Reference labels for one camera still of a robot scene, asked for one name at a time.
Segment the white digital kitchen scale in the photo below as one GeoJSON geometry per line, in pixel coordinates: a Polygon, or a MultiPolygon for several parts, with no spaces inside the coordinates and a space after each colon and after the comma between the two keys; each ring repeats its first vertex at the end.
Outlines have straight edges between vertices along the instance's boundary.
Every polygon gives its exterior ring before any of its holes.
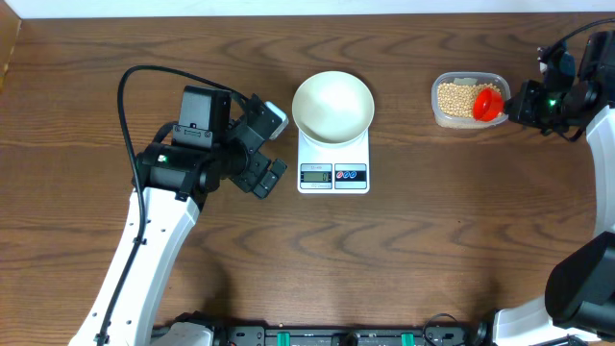
{"type": "Polygon", "coordinates": [[[304,194],[366,194],[370,190],[369,132],[344,143],[298,138],[297,189],[304,194]]]}

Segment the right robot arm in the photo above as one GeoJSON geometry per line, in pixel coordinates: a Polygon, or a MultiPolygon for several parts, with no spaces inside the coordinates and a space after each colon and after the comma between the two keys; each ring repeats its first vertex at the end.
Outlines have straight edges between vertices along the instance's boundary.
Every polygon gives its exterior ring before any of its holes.
{"type": "Polygon", "coordinates": [[[541,80],[524,81],[499,109],[543,136],[585,142],[593,165],[593,219],[585,243],[553,268],[539,297],[494,314],[482,329],[486,345],[614,340],[614,33],[591,34],[580,62],[567,41],[540,48],[541,80]]]}

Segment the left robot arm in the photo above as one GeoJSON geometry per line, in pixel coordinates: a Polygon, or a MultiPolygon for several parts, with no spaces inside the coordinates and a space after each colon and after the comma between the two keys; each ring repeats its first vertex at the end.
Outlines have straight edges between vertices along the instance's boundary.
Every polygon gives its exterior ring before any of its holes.
{"type": "Polygon", "coordinates": [[[180,117],[136,157],[135,190],[109,271],[73,345],[147,345],[179,251],[224,180],[266,198],[286,170],[260,152],[287,115],[257,96],[186,86],[180,117]]]}

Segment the red plastic measuring scoop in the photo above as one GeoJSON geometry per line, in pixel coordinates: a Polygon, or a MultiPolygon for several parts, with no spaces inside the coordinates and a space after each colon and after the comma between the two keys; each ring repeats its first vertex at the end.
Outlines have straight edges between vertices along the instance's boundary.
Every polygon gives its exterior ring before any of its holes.
{"type": "Polygon", "coordinates": [[[497,118],[503,110],[504,99],[501,93],[492,88],[486,88],[478,94],[472,114],[477,121],[489,122],[497,118]]]}

